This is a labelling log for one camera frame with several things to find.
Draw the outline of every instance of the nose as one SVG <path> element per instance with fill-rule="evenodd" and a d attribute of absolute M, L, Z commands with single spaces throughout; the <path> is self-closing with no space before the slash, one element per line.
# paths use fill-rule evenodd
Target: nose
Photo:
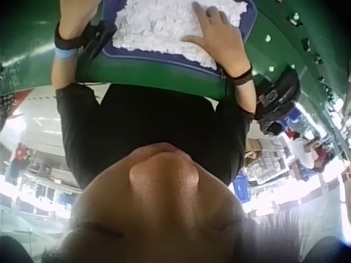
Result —
<path fill-rule="evenodd" d="M 129 179 L 132 194 L 149 224 L 158 229 L 164 222 L 192 225 L 199 172 L 181 152 L 152 156 L 132 167 Z"/>

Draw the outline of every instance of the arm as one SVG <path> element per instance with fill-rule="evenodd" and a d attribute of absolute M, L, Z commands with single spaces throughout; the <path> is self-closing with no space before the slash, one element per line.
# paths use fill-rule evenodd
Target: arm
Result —
<path fill-rule="evenodd" d="M 311 141 L 304 146 L 304 150 L 306 153 L 308 153 L 308 152 L 311 152 L 312 150 L 316 149 L 320 145 L 321 145 L 320 141 Z"/>
<path fill-rule="evenodd" d="M 236 102 L 247 112 L 254 114 L 256 112 L 256 89 L 253 81 L 236 87 Z"/>
<path fill-rule="evenodd" d="M 81 36 L 90 19 L 96 14 L 100 0 L 60 0 L 59 35 L 69 40 Z M 54 89 L 75 82 L 77 55 L 69 58 L 55 56 L 51 74 Z"/>
<path fill-rule="evenodd" d="M 203 37 L 186 36 L 183 41 L 203 48 L 231 77 L 240 77 L 250 68 L 240 31 L 230 25 L 227 16 L 217 8 L 203 10 L 193 3 Z M 246 112 L 256 112 L 256 90 L 253 81 L 236 87 L 236 102 Z"/>

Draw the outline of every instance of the black wrist strap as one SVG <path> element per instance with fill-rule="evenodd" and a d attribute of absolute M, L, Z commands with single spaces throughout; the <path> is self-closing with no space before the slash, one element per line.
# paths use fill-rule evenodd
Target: black wrist strap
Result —
<path fill-rule="evenodd" d="M 93 26 L 89 23 L 79 37 L 72 39 L 62 39 L 59 33 L 60 22 L 58 22 L 55 29 L 55 46 L 62 50 L 77 49 L 85 45 L 94 33 Z"/>
<path fill-rule="evenodd" d="M 244 85 L 247 82 L 253 80 L 252 65 L 250 65 L 250 68 L 248 71 L 246 71 L 242 75 L 235 77 L 235 78 L 229 76 L 228 73 L 224 70 L 224 68 L 218 63 L 217 63 L 217 71 L 218 71 L 221 79 L 225 79 L 226 81 L 229 81 L 230 83 L 234 84 L 235 86 Z"/>

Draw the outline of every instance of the green counter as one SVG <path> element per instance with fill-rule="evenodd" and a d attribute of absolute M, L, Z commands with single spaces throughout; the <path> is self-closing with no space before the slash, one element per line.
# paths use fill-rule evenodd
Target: green counter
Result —
<path fill-rule="evenodd" d="M 337 96 L 345 95 L 350 38 L 321 1 L 254 2 L 259 14 L 246 43 L 254 71 L 275 81 L 287 65 L 295 67 L 302 87 L 300 103 L 316 122 L 322 120 L 325 128 L 334 132 L 325 111 L 327 94 L 318 78 L 323 76 Z M 3 94 L 50 84 L 58 5 L 59 1 L 20 0 L 1 18 L 0 62 L 3 71 L 0 85 Z M 299 14 L 303 26 L 295 27 L 287 20 L 294 13 Z M 303 50 L 303 38 L 310 39 L 312 51 L 309 53 Z M 323 60 L 322 65 L 314 62 L 316 54 Z M 166 88 L 213 99 L 224 95 L 224 85 L 217 77 L 157 62 L 110 59 L 102 53 L 91 65 L 80 61 L 77 80 Z"/>

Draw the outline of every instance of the black bag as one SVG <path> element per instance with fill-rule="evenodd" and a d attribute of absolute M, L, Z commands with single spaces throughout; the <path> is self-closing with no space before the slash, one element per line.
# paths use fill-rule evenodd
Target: black bag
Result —
<path fill-rule="evenodd" d="M 257 108 L 255 120 L 259 123 L 272 123 L 287 117 L 298 101 L 301 88 L 296 70 L 287 67 L 274 84 L 256 87 Z"/>

